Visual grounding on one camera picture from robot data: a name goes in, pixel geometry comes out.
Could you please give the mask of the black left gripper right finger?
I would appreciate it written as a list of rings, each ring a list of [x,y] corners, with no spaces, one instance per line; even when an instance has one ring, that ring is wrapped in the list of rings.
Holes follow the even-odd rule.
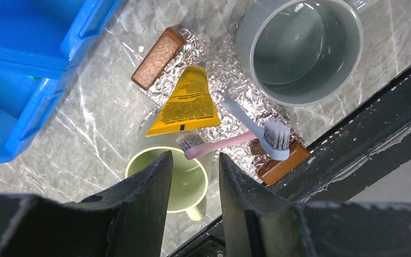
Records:
[[[224,153],[219,190],[227,256],[411,256],[411,203],[291,202]]]

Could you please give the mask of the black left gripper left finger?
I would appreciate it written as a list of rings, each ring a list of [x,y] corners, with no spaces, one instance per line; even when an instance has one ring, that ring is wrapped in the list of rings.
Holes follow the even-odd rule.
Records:
[[[160,256],[173,155],[80,202],[0,194],[0,256]]]

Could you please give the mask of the cream ceramic mug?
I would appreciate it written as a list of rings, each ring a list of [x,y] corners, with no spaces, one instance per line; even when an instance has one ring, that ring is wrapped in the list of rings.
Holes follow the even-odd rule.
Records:
[[[148,117],[138,132],[136,146],[126,168],[125,176],[129,177],[157,158],[165,151],[173,156],[172,182],[169,195],[168,213],[186,212],[193,221],[202,220],[207,211],[207,189],[213,166],[213,154],[188,160],[176,139],[185,132],[176,132],[147,137],[146,134],[158,114]]]

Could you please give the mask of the light blue toothbrush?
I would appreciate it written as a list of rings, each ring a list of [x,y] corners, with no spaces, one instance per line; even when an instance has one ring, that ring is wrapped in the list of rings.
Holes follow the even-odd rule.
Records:
[[[291,129],[287,125],[279,120],[267,120],[261,128],[235,101],[224,100],[220,104],[259,139],[261,147],[272,159],[285,161],[289,158]]]

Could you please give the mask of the pink toothbrush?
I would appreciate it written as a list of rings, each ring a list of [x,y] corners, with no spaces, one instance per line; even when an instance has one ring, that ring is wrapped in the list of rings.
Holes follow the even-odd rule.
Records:
[[[249,142],[254,139],[256,139],[256,136],[253,134],[253,132],[248,131],[228,139],[210,143],[203,140],[202,137],[199,136],[199,134],[197,134],[196,132],[188,132],[177,137],[176,143],[184,152],[185,158],[192,160],[218,149]]]

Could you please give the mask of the yellow toothpaste tube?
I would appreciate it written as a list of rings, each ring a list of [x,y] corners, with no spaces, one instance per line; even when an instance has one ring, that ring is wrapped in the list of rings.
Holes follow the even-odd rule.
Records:
[[[219,125],[216,105],[209,93],[207,72],[202,67],[193,65],[181,74],[146,136]]]

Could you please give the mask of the grey ceramic mug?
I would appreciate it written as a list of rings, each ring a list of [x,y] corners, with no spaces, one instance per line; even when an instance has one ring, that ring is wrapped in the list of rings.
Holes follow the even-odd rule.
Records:
[[[243,70],[270,100],[316,104],[355,72],[363,52],[360,15],[374,1],[257,1],[239,23]]]

